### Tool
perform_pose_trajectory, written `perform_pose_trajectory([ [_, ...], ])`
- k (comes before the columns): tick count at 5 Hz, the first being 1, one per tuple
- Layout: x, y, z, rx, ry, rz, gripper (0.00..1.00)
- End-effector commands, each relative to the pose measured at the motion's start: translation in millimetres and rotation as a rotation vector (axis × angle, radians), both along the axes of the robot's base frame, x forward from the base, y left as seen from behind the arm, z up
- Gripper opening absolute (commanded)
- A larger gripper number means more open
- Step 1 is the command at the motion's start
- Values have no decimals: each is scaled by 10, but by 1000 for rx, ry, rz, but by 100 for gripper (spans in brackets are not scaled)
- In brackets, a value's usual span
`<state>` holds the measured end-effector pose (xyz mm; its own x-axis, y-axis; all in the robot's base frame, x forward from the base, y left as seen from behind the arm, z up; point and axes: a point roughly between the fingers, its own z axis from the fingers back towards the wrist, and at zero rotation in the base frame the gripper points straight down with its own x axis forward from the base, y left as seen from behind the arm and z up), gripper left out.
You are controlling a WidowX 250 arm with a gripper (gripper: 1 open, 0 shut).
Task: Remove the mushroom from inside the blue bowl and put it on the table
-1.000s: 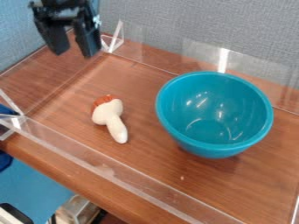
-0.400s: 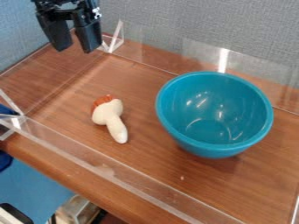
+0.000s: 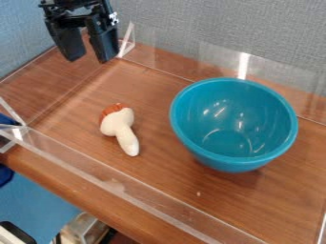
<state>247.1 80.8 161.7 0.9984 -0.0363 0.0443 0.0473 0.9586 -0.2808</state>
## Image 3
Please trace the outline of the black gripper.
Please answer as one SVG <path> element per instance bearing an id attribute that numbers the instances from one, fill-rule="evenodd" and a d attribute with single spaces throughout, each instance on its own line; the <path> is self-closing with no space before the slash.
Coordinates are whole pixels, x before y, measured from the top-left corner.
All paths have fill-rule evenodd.
<path id="1" fill-rule="evenodd" d="M 40 0 L 44 24 L 64 58 L 73 62 L 85 54 L 81 27 L 86 27 L 89 42 L 100 63 L 120 51 L 117 13 L 109 0 Z"/>

